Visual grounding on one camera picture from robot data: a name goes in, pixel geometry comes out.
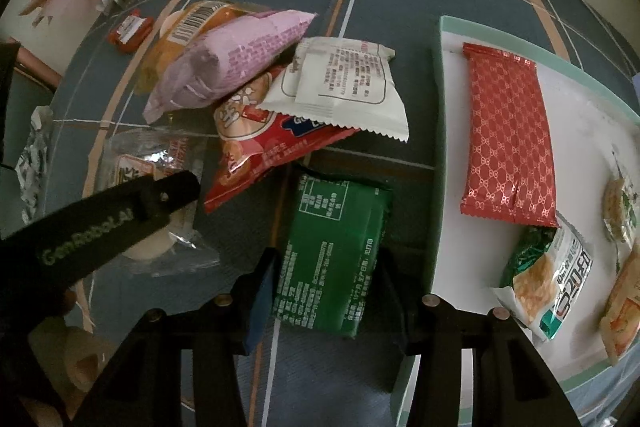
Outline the person's left hand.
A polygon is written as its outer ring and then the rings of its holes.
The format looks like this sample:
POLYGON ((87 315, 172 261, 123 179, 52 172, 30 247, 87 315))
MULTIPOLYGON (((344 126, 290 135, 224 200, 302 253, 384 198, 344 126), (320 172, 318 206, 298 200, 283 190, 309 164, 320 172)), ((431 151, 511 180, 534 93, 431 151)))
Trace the person's left hand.
POLYGON ((76 303, 67 289, 52 317, 27 336, 21 403, 33 426, 68 425, 115 353, 111 341, 66 324, 76 303))

